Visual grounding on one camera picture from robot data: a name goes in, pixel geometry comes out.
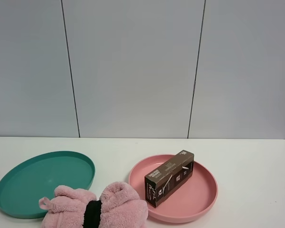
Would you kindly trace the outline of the brown coffee box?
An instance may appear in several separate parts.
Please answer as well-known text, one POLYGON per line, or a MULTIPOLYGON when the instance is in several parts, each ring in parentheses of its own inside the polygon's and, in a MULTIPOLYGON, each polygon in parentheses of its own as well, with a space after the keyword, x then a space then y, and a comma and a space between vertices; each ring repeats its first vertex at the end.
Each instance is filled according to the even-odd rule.
POLYGON ((145 200, 154 208, 162 204, 193 174, 194 154, 182 150, 144 177, 145 200))

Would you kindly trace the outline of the pink fluffy towel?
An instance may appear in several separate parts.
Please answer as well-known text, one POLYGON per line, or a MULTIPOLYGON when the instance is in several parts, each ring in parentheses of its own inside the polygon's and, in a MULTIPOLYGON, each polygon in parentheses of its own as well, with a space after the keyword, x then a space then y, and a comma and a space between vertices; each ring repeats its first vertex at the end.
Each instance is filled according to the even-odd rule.
POLYGON ((43 228, 144 228, 148 218, 147 202, 125 182, 108 185, 98 198, 85 189, 60 185, 54 198, 39 200, 47 213, 43 228))

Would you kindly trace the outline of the pink round plate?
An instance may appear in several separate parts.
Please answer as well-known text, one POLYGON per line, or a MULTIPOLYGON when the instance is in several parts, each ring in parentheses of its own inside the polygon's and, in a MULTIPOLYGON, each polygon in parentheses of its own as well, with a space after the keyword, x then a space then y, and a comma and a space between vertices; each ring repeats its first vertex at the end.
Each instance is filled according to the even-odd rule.
MULTIPOLYGON (((154 170, 172 154, 147 157, 130 171, 128 183, 145 199, 144 176, 154 170)), ((149 217, 166 223, 188 223, 205 215, 213 207, 218 196, 218 185, 212 173, 194 162, 193 175, 160 206, 148 204, 149 217)))

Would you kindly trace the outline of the green round plate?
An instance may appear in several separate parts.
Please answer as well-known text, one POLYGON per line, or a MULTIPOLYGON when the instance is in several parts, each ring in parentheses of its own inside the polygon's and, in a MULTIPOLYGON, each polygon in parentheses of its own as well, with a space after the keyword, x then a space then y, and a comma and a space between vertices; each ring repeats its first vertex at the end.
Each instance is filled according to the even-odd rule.
POLYGON ((93 161, 73 151, 48 152, 30 158, 0 180, 0 211, 18 219, 39 219, 46 211, 39 199, 54 197, 59 185, 90 189, 95 176, 93 161))

